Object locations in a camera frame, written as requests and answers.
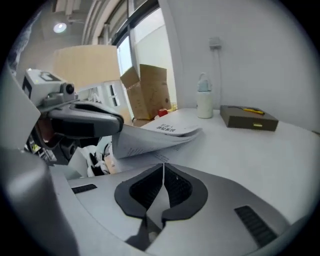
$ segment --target paper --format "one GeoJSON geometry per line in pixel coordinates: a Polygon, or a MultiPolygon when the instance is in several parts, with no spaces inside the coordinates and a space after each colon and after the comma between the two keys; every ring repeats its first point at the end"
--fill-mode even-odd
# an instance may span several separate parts
{"type": "Polygon", "coordinates": [[[196,125],[167,123],[150,125],[147,129],[124,125],[121,132],[112,136],[112,153],[116,159],[122,159],[177,146],[193,140],[201,130],[196,125]]]}

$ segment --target red object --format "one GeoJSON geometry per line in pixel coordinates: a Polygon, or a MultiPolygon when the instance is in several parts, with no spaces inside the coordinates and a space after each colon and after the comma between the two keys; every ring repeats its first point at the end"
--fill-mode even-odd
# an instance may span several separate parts
{"type": "Polygon", "coordinates": [[[159,117],[163,117],[166,114],[168,114],[168,110],[166,110],[165,108],[161,108],[161,109],[158,110],[158,116],[159,117]]]}

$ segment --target robotic arm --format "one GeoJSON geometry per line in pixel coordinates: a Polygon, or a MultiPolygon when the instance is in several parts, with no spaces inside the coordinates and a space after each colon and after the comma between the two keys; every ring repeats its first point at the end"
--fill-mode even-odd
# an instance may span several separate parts
{"type": "Polygon", "coordinates": [[[53,152],[57,164],[67,165],[82,139],[122,130],[122,116],[100,103],[80,100],[73,84],[50,72],[27,70],[22,89],[40,112],[31,136],[53,152]]]}

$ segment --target open cardboard box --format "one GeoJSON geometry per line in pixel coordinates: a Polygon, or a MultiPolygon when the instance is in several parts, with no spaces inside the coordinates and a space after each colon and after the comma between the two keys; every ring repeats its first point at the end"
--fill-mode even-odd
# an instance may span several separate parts
{"type": "Polygon", "coordinates": [[[121,77],[134,118],[152,120],[159,109],[171,109],[165,68],[140,64],[140,78],[134,67],[121,77]]]}

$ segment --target white bottle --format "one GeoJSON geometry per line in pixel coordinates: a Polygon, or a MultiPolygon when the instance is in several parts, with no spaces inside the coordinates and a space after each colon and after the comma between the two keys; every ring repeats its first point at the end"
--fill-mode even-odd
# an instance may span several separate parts
{"type": "Polygon", "coordinates": [[[212,118],[213,109],[212,85],[206,73],[201,73],[196,93],[196,112],[198,118],[212,118]]]}

